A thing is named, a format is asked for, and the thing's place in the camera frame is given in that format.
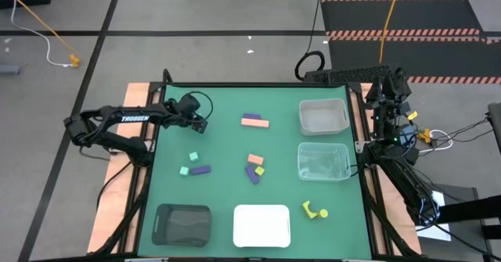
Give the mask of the clear plastic bin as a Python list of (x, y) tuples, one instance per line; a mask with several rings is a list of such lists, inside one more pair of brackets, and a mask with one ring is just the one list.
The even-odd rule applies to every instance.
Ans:
[(302, 142), (297, 168), (303, 181), (343, 181), (352, 173), (348, 147), (341, 143)]

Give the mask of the yellow arch block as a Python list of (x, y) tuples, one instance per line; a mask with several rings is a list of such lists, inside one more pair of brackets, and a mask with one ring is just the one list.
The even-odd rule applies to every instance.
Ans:
[(316, 212), (313, 212), (310, 210), (310, 208), (309, 208), (310, 201), (309, 200), (303, 202), (301, 205), (302, 205), (302, 208), (303, 208), (304, 212), (307, 214), (309, 219), (313, 219), (313, 218), (316, 218), (318, 216), (318, 214)]

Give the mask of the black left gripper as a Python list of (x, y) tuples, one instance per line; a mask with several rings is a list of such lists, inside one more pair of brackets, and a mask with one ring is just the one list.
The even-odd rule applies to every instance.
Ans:
[(169, 99), (168, 105), (172, 114), (169, 120), (170, 125), (192, 127), (201, 134), (205, 132), (208, 122), (206, 120), (202, 122), (202, 118), (196, 113), (200, 108), (200, 103), (194, 96), (185, 94), (179, 101)]

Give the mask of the grey plastic bin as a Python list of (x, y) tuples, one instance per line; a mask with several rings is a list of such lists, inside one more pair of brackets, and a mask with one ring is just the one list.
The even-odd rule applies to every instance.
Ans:
[(301, 133), (305, 136), (335, 135), (350, 125), (342, 99), (302, 100), (299, 103)]

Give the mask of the long orange block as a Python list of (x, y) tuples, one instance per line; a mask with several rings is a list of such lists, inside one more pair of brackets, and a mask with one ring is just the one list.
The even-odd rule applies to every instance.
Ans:
[(243, 126), (248, 126), (248, 127), (269, 128), (269, 121), (268, 120), (242, 118), (241, 124)]

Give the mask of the white plastic bin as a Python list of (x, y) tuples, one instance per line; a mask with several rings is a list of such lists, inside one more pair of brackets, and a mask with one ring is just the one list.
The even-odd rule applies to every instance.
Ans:
[(233, 211), (236, 247), (287, 248), (291, 242), (290, 211), (285, 205), (238, 205)]

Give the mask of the dark smoky plastic bin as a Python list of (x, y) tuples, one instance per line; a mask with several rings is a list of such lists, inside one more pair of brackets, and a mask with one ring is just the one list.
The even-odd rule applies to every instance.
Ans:
[(163, 203), (157, 207), (154, 245), (204, 247), (211, 237), (211, 210), (203, 205)]

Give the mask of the black aluminium table frame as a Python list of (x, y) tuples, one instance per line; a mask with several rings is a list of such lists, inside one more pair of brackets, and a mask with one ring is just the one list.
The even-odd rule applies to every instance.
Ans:
[[(362, 86), (358, 82), (349, 82), (344, 84), (305, 84), (305, 83), (267, 83), (267, 82), (243, 82), (243, 83), (230, 83), (230, 82), (204, 82), (201, 84), (191, 82), (173, 82), (171, 75), (165, 69), (162, 74), (162, 81), (148, 82), (148, 83), (130, 83), (126, 91), (124, 104), (126, 106), (141, 106), (145, 104), (149, 106), (154, 102), (163, 102), (165, 97), (165, 88), (167, 85), (179, 87), (209, 87), (209, 88), (344, 88), (345, 96), (348, 100), (348, 115), (350, 121), (355, 121), (352, 125), (352, 136), (356, 141), (359, 141), (358, 129), (364, 130), (364, 138), (368, 138), (368, 125), (366, 113), (362, 104)], [(132, 137), (136, 135), (142, 140), (156, 141), (158, 137), (159, 127), (157, 125), (125, 125), (119, 127), (125, 133), (132, 133)], [(147, 165), (133, 165), (132, 163), (125, 166), (125, 168), (117, 168), (117, 165), (122, 160), (122, 156), (112, 156), (106, 172), (106, 180), (117, 180), (119, 174), (125, 172), (125, 168), (131, 167), (132, 172), (124, 174), (124, 180), (118, 180), (117, 188), (109, 190), (100, 194), (98, 199), (101, 199), (102, 206), (98, 207), (92, 235), (88, 245), (88, 253), (84, 256), (85, 259), (104, 259), (111, 262), (112, 259), (118, 257), (131, 258), (137, 254), (139, 245), (140, 228), (144, 219), (144, 210), (146, 208), (146, 201), (148, 196), (148, 189), (150, 186), (150, 179), (152, 174), (152, 164)], [(386, 262), (403, 262), (404, 258), (422, 258), (420, 254), (412, 250), (407, 241), (400, 235), (397, 235), (397, 230), (387, 230), (390, 221), (385, 215), (380, 219), (375, 213), (373, 208), (384, 214), (385, 211), (383, 190), (380, 184), (380, 177), (376, 168), (371, 168), (366, 172), (358, 173), (359, 181), (362, 186), (362, 199), (364, 204), (364, 212), (368, 220), (369, 242), (371, 245), (371, 256), (373, 260), (381, 260)], [(375, 196), (373, 205), (366, 203), (366, 197), (370, 194), (369, 187), (375, 188)], [(109, 229), (111, 223), (117, 223), (114, 232)]]

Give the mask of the green table mat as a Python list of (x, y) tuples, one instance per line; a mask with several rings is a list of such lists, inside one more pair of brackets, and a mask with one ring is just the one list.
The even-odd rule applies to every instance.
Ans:
[[(358, 178), (303, 181), (298, 177), (301, 133), (299, 103), (310, 99), (346, 99), (344, 88), (202, 88), (197, 94), (208, 126), (201, 134), (188, 128), (160, 131), (138, 253), (157, 257), (267, 257), (356, 259), (371, 257)], [(269, 128), (241, 124), (244, 113), (261, 115)], [(192, 162), (189, 154), (197, 152)], [(248, 163), (262, 156), (261, 166)], [(181, 167), (211, 165), (207, 174), (182, 176)], [(254, 185), (245, 167), (263, 167)], [(309, 219), (310, 210), (328, 211)], [(211, 210), (211, 237), (204, 247), (158, 246), (151, 240), (157, 207), (163, 203), (205, 205)], [(239, 248), (232, 241), (233, 211), (240, 204), (281, 204), (290, 211), (287, 248)]]

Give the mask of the black perforated case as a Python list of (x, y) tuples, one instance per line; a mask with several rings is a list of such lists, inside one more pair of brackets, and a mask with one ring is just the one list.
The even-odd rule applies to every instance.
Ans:
[(383, 79), (391, 72), (389, 66), (370, 66), (348, 70), (317, 70), (307, 72), (303, 82), (310, 84), (373, 83), (378, 77)]

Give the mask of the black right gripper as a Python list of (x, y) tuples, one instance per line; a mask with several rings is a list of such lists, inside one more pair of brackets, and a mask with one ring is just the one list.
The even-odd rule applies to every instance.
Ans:
[[(383, 94), (382, 77), (376, 77), (371, 86), (371, 95), (366, 96), (366, 109), (373, 111), (372, 137), (393, 137), (396, 135), (397, 119), (405, 116), (411, 108), (408, 102), (386, 99)], [(390, 76), (392, 94), (409, 94), (408, 77), (402, 67)]]

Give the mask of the black furniture piece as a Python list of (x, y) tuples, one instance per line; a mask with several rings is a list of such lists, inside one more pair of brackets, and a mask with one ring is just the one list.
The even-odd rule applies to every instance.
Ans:
[(440, 224), (448, 224), (452, 241), (422, 239), (422, 247), (433, 258), (477, 262), (499, 262), (501, 258), (501, 195), (480, 198), (476, 188), (438, 185), (445, 205)]

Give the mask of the black striped-edge floor mat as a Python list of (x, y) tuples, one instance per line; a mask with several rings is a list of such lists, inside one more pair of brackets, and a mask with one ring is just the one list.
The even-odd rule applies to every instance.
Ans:
[(322, 0), (337, 69), (402, 67), (413, 83), (501, 84), (501, 39), (464, 0)]

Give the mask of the white paper sheet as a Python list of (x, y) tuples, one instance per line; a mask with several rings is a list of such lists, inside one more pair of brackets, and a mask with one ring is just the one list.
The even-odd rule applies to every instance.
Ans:
[[(433, 191), (432, 196), (433, 196), (434, 201), (439, 206), (445, 205), (445, 198), (441, 192)], [(427, 229), (424, 229), (421, 231), (420, 231), (420, 227), (416, 227), (417, 235), (420, 238), (436, 239), (436, 240), (451, 242), (452, 238), (451, 238), (451, 235), (448, 233), (448, 231), (449, 231), (448, 224), (440, 224), (439, 227), (431, 226), (430, 228), (427, 228)]]

